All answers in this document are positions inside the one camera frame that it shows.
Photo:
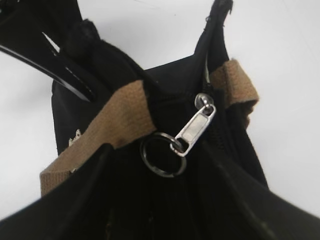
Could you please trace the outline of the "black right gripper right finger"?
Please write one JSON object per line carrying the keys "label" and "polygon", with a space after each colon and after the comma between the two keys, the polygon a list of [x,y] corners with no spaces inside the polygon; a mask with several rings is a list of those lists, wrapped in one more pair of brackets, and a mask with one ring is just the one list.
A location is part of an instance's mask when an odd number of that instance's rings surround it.
{"label": "black right gripper right finger", "polygon": [[245,222],[263,240],[318,240],[320,219],[283,200],[227,156],[204,143],[203,152],[231,192]]}

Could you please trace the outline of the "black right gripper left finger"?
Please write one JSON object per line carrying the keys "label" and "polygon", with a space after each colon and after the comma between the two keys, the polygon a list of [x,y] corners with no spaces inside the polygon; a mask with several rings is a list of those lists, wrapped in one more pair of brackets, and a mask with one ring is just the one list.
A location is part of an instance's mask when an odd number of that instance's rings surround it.
{"label": "black right gripper left finger", "polygon": [[66,181],[0,222],[3,240],[148,240],[138,146],[102,145]]}

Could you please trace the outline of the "finger of the glossy black left gripper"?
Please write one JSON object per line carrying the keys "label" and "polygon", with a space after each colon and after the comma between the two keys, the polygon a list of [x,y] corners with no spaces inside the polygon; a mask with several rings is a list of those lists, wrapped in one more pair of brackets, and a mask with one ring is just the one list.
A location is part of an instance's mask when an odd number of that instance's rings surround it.
{"label": "finger of the glossy black left gripper", "polygon": [[90,88],[59,59],[43,33],[1,33],[0,50],[51,77],[80,99],[87,102],[95,99]]}

